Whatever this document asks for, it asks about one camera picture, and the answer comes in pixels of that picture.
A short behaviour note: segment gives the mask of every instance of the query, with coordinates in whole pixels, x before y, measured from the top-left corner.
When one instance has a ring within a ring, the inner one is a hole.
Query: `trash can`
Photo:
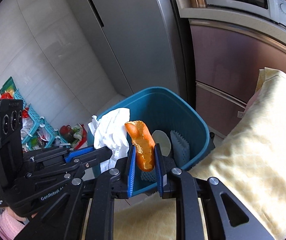
[[[162,87],[144,89],[111,107],[100,116],[120,108],[130,109],[130,121],[143,121],[150,133],[155,130],[164,131],[169,138],[171,130],[177,131],[190,145],[190,161],[182,166],[189,170],[202,160],[211,149],[208,149],[210,140],[209,130],[203,119],[182,98],[172,91]],[[93,145],[94,137],[88,133],[88,145]],[[100,174],[99,165],[93,168],[95,176]],[[141,170],[136,166],[134,189],[132,196],[156,188],[156,183],[141,180]]]

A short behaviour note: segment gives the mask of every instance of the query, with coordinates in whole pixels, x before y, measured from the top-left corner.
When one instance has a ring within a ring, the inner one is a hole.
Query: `barcode sticker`
[[[238,118],[243,118],[243,116],[244,116],[244,112],[237,111],[237,117]]]

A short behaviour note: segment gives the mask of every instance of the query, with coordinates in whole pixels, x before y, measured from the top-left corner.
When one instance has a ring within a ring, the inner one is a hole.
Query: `silver bolt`
[[[118,169],[115,169],[115,168],[113,168],[113,169],[110,169],[110,174],[111,175],[117,175],[117,174],[119,174],[119,170]]]
[[[80,178],[72,179],[72,184],[73,184],[74,186],[80,185],[81,182],[82,182],[82,181],[81,181]]]
[[[175,175],[180,175],[182,173],[182,170],[180,168],[173,168],[172,173]]]
[[[215,178],[215,177],[210,178],[210,179],[209,179],[209,182],[210,182],[211,184],[213,184],[213,185],[219,184],[219,180],[218,180],[217,178]]]

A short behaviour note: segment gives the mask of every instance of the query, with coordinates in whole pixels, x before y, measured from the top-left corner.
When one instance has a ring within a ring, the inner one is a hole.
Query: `blue gripper pad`
[[[89,146],[89,147],[86,147],[86,148],[75,150],[73,152],[70,152],[70,155],[65,158],[65,161],[67,163],[69,163],[73,158],[81,156],[81,155],[86,154],[86,153],[90,153],[90,152],[92,152],[94,150],[95,150],[94,146]]]
[[[156,183],[157,183],[157,191],[160,194],[160,197],[163,196],[163,176],[161,169],[161,149],[158,144],[154,146],[154,156],[155,156],[155,172],[156,172]]]
[[[127,195],[130,198],[133,193],[134,179],[135,179],[136,147],[133,145],[129,152],[129,158],[131,158],[131,165],[130,165],[130,170],[129,170],[129,174],[127,178]]]

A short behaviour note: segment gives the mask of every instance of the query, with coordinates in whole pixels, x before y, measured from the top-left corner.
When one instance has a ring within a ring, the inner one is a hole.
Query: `white countertop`
[[[244,26],[286,45],[286,29],[267,20],[225,8],[191,8],[190,0],[176,0],[181,18],[206,19]]]

